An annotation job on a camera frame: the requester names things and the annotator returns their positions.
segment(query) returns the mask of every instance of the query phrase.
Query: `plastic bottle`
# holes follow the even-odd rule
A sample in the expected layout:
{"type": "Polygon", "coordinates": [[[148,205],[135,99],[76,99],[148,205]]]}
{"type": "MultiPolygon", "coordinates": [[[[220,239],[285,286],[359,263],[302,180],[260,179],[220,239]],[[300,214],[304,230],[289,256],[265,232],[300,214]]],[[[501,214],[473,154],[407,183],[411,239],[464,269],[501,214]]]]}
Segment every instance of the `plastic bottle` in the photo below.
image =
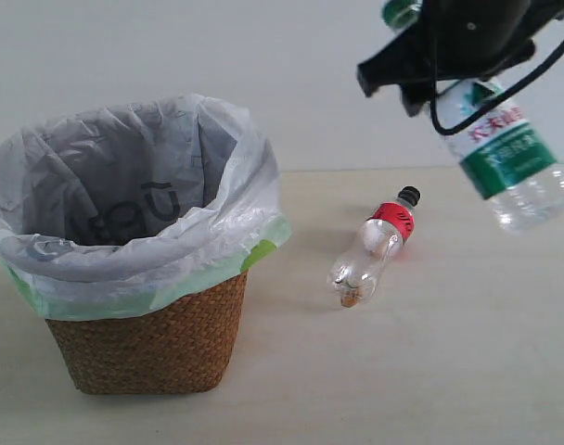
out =
{"type": "Polygon", "coordinates": [[[381,204],[336,260],[327,281],[342,306],[351,308],[372,298],[383,269],[414,231],[419,200],[420,192],[408,186],[394,201],[381,204]]]}
{"type": "MultiPolygon", "coordinates": [[[[390,0],[382,18],[401,32],[417,20],[421,5],[390,0]]],[[[456,82],[437,100],[442,125],[458,124],[502,91],[496,79],[456,82]]],[[[503,229],[522,232],[564,210],[564,171],[513,100],[443,140],[503,229]]]]}

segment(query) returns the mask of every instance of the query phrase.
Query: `woven basket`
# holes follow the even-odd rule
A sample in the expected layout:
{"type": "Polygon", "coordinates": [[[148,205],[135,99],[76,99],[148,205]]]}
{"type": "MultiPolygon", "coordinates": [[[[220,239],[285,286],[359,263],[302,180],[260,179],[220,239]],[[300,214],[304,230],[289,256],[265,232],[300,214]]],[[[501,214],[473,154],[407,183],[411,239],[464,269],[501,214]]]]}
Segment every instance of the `woven basket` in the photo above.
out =
{"type": "Polygon", "coordinates": [[[86,394],[186,394],[215,388],[237,338],[247,273],[141,317],[46,320],[86,394]]]}

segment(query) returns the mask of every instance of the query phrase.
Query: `table surface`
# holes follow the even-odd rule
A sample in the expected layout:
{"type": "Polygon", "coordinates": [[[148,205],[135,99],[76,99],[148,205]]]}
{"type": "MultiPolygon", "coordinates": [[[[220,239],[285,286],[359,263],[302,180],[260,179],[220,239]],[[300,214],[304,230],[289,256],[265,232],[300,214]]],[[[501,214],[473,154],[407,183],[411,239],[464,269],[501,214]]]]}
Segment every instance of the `table surface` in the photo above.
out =
{"type": "Polygon", "coordinates": [[[77,391],[0,268],[0,444],[564,444],[564,218],[501,232],[459,169],[287,173],[294,235],[250,271],[221,385],[77,391]],[[380,200],[422,192],[367,305],[325,279],[380,200]]]}

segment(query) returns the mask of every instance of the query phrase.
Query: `black cable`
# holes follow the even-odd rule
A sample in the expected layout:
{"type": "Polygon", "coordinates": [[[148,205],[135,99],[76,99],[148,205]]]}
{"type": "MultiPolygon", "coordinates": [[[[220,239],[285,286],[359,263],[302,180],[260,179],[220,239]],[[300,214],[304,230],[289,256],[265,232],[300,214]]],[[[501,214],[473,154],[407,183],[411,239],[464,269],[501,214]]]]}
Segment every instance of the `black cable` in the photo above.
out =
{"type": "Polygon", "coordinates": [[[441,123],[439,122],[439,116],[437,112],[437,83],[438,83],[438,57],[437,57],[437,30],[439,27],[438,21],[438,8],[434,6],[430,11],[430,32],[431,32],[431,48],[430,48],[430,66],[431,66],[431,81],[433,85],[433,90],[435,94],[430,99],[430,119],[432,121],[432,126],[434,127],[435,131],[438,134],[443,136],[452,136],[454,134],[458,134],[459,132],[465,130],[469,125],[477,121],[479,118],[484,116],[485,114],[489,113],[500,104],[508,100],[513,95],[516,95],[519,91],[523,88],[528,86],[530,83],[534,82],[538,79],[542,74],[548,71],[552,66],[564,55],[564,40],[556,47],[552,53],[539,65],[537,66],[532,72],[530,72],[527,76],[519,80],[513,86],[508,88],[498,97],[489,100],[484,104],[480,109],[474,112],[471,116],[466,118],[465,120],[458,123],[456,126],[451,128],[444,128],[441,123]]]}

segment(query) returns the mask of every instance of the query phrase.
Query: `white plastic bag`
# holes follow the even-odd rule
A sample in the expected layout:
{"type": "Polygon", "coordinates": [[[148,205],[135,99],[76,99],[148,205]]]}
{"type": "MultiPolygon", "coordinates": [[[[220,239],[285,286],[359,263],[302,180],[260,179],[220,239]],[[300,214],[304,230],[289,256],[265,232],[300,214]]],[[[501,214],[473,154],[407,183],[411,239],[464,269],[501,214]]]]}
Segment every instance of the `white plastic bag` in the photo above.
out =
{"type": "Polygon", "coordinates": [[[0,256],[44,318],[157,311],[289,235],[272,148],[222,100],[102,108],[0,146],[0,256]]]}

